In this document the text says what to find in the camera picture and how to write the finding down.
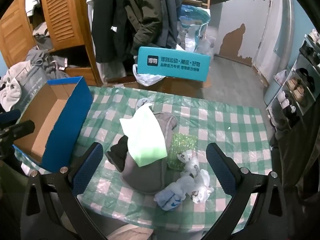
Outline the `blue cardboard box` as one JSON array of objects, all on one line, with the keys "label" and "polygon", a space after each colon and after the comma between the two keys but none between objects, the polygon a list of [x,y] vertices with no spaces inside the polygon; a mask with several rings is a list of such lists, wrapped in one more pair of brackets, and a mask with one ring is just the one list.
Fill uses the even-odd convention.
[{"label": "blue cardboard box", "polygon": [[16,150],[49,172],[68,166],[92,102],[84,77],[47,81],[22,112],[35,130],[15,141]]}]

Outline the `white plastic bag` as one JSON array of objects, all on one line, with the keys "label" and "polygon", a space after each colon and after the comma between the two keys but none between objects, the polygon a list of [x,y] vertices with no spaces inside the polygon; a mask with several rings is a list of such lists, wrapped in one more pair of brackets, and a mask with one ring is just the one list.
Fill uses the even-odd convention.
[{"label": "white plastic bag", "polygon": [[152,75],[152,74],[138,74],[138,64],[134,64],[132,67],[133,75],[136,78],[136,81],[140,84],[143,85],[144,87],[150,87],[159,81],[162,81],[165,76],[161,75]]}]

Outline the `shoe rack with shoes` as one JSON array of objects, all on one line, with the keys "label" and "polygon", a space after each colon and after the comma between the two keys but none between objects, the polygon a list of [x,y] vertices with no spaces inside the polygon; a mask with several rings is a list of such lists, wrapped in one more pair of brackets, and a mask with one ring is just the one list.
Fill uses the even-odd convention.
[{"label": "shoe rack with shoes", "polygon": [[264,97],[270,123],[276,132],[287,132],[319,97],[319,33],[304,35],[292,67],[278,72]]}]

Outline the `green checkered tablecloth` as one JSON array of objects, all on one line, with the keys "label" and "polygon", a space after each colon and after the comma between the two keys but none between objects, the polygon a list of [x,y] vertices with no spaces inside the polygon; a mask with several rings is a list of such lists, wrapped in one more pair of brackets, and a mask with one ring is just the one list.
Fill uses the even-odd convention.
[{"label": "green checkered tablecloth", "polygon": [[[196,157],[201,169],[210,171],[206,147],[214,142],[251,172],[271,171],[271,153],[259,109],[132,88],[91,87],[90,90],[93,103],[74,148],[76,155],[81,155],[93,142],[101,143],[105,150],[117,143],[123,135],[119,120],[133,116],[137,101],[148,98],[155,112],[168,112],[177,118],[176,133],[196,139]],[[130,224],[172,231],[202,231],[216,222],[230,201],[214,174],[210,175],[210,186],[213,192],[206,202],[196,204],[186,198],[178,208],[166,212],[151,196],[126,186],[116,168],[104,158],[79,200],[97,214]]]}]

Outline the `grey sock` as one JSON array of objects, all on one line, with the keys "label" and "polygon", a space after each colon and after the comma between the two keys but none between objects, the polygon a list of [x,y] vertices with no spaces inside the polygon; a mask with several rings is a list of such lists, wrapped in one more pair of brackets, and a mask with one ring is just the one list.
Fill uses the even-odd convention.
[{"label": "grey sock", "polygon": [[149,98],[141,98],[137,101],[135,109],[138,110],[140,107],[147,105],[150,109],[152,109],[152,102]]}]

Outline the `white fluffy towel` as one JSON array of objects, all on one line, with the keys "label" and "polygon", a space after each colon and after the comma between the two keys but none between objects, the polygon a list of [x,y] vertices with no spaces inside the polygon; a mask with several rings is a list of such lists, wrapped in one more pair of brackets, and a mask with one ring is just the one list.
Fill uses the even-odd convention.
[{"label": "white fluffy towel", "polygon": [[20,100],[22,89],[19,82],[27,77],[31,69],[30,60],[19,62],[10,67],[1,77],[1,106],[6,112],[11,111]]}]

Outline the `wooden louvered wardrobe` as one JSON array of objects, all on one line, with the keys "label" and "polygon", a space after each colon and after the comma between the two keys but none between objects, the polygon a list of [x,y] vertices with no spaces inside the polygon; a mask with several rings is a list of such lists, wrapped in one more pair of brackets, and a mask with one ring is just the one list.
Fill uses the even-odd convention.
[{"label": "wooden louvered wardrobe", "polygon": [[[69,76],[83,76],[89,86],[103,82],[95,62],[86,0],[41,0],[53,47],[51,53],[75,60]],[[26,0],[1,0],[1,54],[7,68],[24,61],[36,44],[25,12]]]}]

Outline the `teal printed shipping box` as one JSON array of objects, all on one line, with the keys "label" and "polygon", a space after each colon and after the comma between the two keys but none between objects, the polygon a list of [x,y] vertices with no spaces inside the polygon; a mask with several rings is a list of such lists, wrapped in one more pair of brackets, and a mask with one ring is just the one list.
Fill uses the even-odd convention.
[{"label": "teal printed shipping box", "polygon": [[210,56],[176,49],[140,47],[138,74],[152,74],[204,82]]}]

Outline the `white patterned sock bundle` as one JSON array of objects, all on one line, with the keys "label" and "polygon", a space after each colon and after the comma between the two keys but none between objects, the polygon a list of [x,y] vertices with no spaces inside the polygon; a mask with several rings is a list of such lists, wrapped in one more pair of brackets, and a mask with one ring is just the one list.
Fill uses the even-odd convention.
[{"label": "white patterned sock bundle", "polygon": [[210,176],[207,170],[200,169],[199,160],[193,156],[194,150],[186,150],[179,153],[177,158],[184,164],[183,170],[180,173],[181,177],[187,177],[193,181],[187,186],[187,195],[196,204],[204,203],[214,191],[210,187]]}]

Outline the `light green cloth pouch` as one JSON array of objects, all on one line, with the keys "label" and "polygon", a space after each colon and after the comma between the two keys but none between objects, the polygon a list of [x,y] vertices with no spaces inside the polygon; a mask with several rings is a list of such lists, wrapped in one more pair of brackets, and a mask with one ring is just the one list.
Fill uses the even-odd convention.
[{"label": "light green cloth pouch", "polygon": [[128,137],[129,154],[139,167],[168,156],[163,132],[151,106],[148,102],[140,106],[133,117],[119,119],[123,133]]}]

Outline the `blue plastic bag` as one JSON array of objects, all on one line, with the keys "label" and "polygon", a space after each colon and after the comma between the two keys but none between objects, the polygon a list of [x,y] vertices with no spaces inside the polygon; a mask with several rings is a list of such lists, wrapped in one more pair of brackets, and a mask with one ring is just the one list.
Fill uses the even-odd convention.
[{"label": "blue plastic bag", "polygon": [[206,38],[210,10],[183,4],[177,23],[178,45],[187,52],[210,54],[211,42]]}]

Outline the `green glitter sponge cloth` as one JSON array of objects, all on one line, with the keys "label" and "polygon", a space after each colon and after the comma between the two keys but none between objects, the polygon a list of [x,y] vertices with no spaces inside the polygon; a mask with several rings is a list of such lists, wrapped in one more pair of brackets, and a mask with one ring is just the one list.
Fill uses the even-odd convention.
[{"label": "green glitter sponge cloth", "polygon": [[178,155],[188,150],[196,150],[196,143],[197,137],[194,135],[174,133],[168,151],[168,167],[175,171],[182,171],[185,163],[178,159]]}]

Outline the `black sock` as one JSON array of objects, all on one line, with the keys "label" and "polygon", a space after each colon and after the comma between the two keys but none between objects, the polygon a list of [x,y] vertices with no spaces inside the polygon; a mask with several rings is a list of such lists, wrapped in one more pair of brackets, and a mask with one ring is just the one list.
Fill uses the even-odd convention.
[{"label": "black sock", "polygon": [[128,152],[127,136],[122,136],[118,143],[113,145],[109,151],[105,152],[108,161],[116,167],[119,172],[123,172],[125,160]]}]

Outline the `white blue striped socks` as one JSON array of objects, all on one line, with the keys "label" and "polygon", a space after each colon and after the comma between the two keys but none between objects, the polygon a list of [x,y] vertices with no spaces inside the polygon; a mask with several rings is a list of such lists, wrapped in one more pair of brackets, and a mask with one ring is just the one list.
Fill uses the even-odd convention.
[{"label": "white blue striped socks", "polygon": [[154,201],[164,211],[172,211],[186,198],[186,194],[195,187],[194,178],[183,176],[155,194]]}]

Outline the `grey clothes pile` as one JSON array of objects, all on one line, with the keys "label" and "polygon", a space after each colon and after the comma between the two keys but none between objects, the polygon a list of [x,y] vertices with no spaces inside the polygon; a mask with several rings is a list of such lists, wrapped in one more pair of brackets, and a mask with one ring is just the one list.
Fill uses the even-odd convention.
[{"label": "grey clothes pile", "polygon": [[49,80],[69,78],[69,75],[64,72],[67,67],[67,58],[50,55],[46,50],[32,48],[27,53],[26,60],[29,60],[32,66],[42,68]]}]

